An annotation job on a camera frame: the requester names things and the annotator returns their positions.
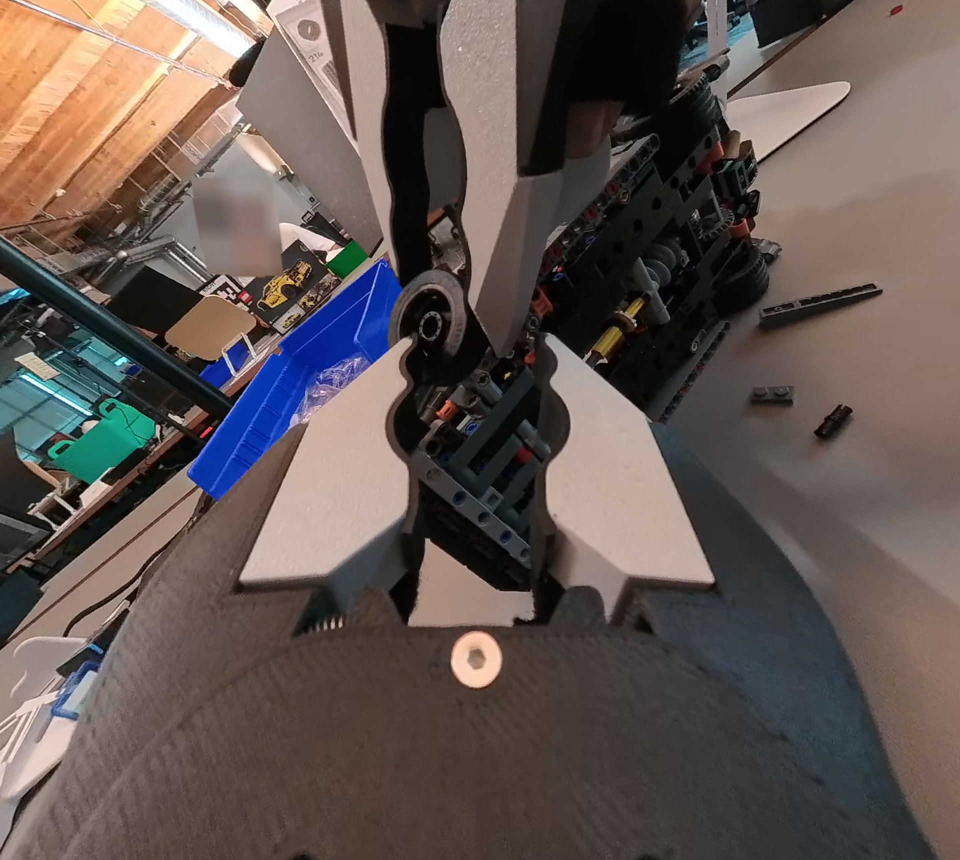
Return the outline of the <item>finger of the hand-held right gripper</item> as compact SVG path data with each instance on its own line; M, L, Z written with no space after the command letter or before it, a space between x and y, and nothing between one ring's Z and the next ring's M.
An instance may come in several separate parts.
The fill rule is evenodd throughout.
M431 269L426 118L441 108L438 30L450 0L340 0L354 133L402 288Z
M518 0L451 0L439 56L464 153L467 301L504 356L522 331L562 191L559 171L521 176Z

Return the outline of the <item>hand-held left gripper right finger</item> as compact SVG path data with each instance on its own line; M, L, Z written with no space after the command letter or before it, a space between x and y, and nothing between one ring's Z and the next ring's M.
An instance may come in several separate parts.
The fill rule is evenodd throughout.
M556 589L594 590L619 621L646 588L710 590L714 571L645 413L559 338L536 342L531 580L537 617Z

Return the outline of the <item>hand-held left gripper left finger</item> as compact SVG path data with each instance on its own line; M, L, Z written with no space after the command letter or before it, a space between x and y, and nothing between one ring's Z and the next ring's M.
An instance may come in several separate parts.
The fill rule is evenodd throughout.
M402 338L315 410L238 577L242 590L311 587L335 610L407 570L402 533L411 474L395 412L414 350Z

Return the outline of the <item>black lego wheel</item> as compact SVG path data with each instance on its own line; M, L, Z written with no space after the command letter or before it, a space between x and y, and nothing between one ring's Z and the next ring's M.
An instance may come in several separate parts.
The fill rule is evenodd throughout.
M470 307L461 280L427 270L401 291L390 313L389 346L408 340L401 371L415 386L450 386L480 365L488 339Z

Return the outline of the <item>partly built lego car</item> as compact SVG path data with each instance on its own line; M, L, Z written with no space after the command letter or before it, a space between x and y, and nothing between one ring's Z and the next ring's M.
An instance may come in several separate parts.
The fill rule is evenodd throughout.
M460 381L427 374L411 460L438 547L498 590L530 588L530 518L549 447L537 428L536 342L554 334L654 423L666 424L769 287L752 234L758 161L714 95L713 64L666 107L626 119L602 190L550 236L511 348Z

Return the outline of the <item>long dark grey lego plate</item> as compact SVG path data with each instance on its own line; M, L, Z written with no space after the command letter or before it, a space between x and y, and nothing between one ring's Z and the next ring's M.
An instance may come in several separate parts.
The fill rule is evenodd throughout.
M765 307L758 312L760 330L779 329L821 316L828 312L865 302L883 293L876 283L813 294Z

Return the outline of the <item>open instruction book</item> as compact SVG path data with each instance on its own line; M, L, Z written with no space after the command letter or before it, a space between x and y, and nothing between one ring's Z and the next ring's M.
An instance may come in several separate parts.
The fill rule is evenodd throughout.
M347 141L356 147L354 129L334 67L321 0L270 0L267 14L334 115Z

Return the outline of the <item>clear plastic bags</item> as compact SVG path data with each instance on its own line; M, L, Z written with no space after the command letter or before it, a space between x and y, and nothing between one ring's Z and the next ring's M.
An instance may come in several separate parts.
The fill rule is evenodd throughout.
M319 371L307 383L303 397L291 417L290 426L308 423L312 416L371 366L365 357L354 356Z

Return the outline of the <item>small blue plastic bin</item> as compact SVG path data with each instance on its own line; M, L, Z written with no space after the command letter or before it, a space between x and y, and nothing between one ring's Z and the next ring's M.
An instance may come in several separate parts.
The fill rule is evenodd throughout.
M204 367L199 377L216 388L222 388L232 381L251 359L250 351L242 342L234 344L225 355Z

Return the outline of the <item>green plastic bin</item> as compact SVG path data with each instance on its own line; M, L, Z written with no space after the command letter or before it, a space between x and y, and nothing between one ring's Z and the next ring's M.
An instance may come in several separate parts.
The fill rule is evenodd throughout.
M361 244L351 241L339 248L330 251L323 261L324 266L336 278L346 281L350 275L362 267L370 259Z

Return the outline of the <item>tan board on white stand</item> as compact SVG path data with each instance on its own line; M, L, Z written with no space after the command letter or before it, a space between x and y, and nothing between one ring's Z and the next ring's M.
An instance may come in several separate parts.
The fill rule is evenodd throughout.
M250 357L256 355L251 333L259 326L257 317L243 305L218 296L204 295L163 335L165 346L182 355L189 369L202 369L242 343Z

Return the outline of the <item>green tote bag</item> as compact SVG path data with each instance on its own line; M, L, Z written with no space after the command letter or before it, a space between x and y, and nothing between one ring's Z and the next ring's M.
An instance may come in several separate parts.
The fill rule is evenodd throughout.
M150 416L114 398L102 401L99 414L99 422L88 432L47 451L54 467L88 485L147 446L157 432Z

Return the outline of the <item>white book stand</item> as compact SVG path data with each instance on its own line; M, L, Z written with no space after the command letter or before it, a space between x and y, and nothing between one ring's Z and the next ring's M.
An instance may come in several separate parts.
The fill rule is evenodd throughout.
M728 100L728 0L704 0L706 61L719 65L710 85L723 108L726 133L713 155L733 163L753 157L762 162L838 107L848 96L846 81L831 81Z

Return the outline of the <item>small blue edged gadget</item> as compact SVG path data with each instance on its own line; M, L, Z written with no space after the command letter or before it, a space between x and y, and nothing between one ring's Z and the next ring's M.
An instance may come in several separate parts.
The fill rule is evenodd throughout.
M96 686L103 658L101 651L86 650L68 661L65 679L51 707L52 717L73 722L79 720Z

